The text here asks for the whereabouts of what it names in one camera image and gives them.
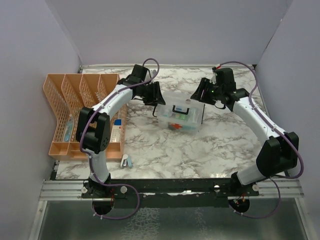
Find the white gauze pouch blue print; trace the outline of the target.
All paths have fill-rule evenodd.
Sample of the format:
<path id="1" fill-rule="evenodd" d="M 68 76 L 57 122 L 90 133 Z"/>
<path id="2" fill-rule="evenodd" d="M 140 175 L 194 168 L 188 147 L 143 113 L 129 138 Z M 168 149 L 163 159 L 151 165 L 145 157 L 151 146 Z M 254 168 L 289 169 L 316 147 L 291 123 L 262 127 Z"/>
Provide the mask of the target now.
<path id="1" fill-rule="evenodd" d="M 111 129 L 110 142 L 120 143 L 122 138 L 122 120 L 116 119 Z"/>

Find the small green packet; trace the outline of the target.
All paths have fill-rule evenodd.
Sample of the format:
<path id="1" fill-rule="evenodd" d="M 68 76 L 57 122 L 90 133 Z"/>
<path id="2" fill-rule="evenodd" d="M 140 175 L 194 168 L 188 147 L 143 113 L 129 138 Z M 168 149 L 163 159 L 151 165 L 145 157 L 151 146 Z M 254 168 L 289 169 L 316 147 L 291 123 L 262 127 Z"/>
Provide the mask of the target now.
<path id="1" fill-rule="evenodd" d="M 174 118 L 182 121 L 187 121 L 188 117 L 188 115 L 176 113 Z"/>

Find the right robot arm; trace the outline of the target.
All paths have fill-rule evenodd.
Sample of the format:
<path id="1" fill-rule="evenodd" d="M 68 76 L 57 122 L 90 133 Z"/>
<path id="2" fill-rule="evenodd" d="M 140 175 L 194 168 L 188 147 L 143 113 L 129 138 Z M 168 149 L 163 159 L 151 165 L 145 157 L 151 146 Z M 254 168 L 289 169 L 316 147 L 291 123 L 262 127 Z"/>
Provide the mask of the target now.
<path id="1" fill-rule="evenodd" d="M 234 195 L 240 196 L 248 185 L 297 166 L 298 135 L 278 127 L 246 89 L 237 88 L 231 68 L 214 69 L 213 79 L 203 77 L 191 99 L 209 105 L 221 102 L 246 123 L 262 145 L 253 165 L 231 175 L 229 189 Z"/>

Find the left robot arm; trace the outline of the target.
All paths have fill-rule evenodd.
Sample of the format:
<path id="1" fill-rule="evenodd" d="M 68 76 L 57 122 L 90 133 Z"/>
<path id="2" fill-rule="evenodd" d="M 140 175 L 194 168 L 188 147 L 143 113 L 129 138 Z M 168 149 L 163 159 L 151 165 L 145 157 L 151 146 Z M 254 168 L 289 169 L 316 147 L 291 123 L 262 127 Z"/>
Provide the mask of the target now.
<path id="1" fill-rule="evenodd" d="M 120 79 L 114 90 L 93 107 L 83 107 L 78 116 L 76 140 L 79 150 L 86 154 L 90 177 L 97 196 L 106 197 L 111 190 L 110 172 L 106 164 L 106 149 L 111 141 L 111 120 L 120 108 L 134 97 L 140 97 L 145 105 L 165 104 L 158 81 L 160 67 L 149 70 L 144 65 L 134 65 L 131 74 Z"/>

